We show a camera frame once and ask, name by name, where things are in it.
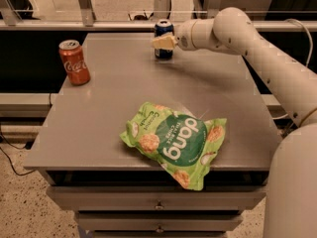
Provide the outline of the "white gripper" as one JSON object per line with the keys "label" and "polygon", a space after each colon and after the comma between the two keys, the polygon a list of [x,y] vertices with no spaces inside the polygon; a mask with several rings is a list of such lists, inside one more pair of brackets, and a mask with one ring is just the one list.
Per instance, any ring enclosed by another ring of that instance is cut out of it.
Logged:
{"label": "white gripper", "polygon": [[173,50],[177,45],[184,51],[205,49],[215,51],[218,39],[213,34],[213,19],[195,19],[177,24],[173,33],[166,33],[152,40],[152,47]]}

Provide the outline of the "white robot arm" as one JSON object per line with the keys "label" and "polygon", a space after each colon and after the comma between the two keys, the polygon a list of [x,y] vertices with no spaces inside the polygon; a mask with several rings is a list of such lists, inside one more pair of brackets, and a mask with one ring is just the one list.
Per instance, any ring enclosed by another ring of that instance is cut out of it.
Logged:
{"label": "white robot arm", "polygon": [[263,38],[238,8],[213,19],[188,20],[152,40],[156,49],[200,49],[243,56],[297,129],[273,154],[264,212],[264,238],[317,238],[316,73]]}

